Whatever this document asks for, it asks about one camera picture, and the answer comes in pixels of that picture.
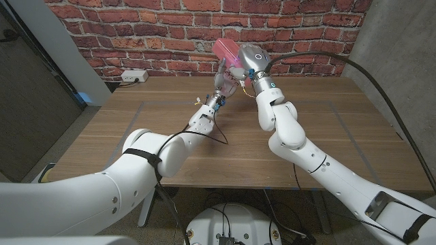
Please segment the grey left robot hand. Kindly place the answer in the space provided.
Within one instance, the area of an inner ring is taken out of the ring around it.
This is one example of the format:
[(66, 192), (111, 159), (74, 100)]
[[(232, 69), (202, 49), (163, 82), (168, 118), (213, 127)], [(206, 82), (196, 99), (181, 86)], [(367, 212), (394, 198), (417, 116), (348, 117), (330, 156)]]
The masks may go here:
[(206, 100), (206, 105), (214, 110), (218, 106), (223, 106), (226, 99), (236, 92), (238, 86), (238, 82), (225, 72), (225, 62), (226, 59), (223, 58), (214, 77), (215, 92)]

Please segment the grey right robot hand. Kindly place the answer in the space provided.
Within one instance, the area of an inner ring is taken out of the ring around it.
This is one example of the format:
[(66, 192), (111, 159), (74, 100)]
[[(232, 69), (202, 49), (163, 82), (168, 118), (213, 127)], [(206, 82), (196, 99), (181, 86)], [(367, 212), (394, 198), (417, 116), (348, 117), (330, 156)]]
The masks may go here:
[(267, 51), (253, 44), (242, 44), (238, 50), (240, 67), (232, 65), (229, 68), (231, 75), (237, 80), (257, 80), (271, 61)]

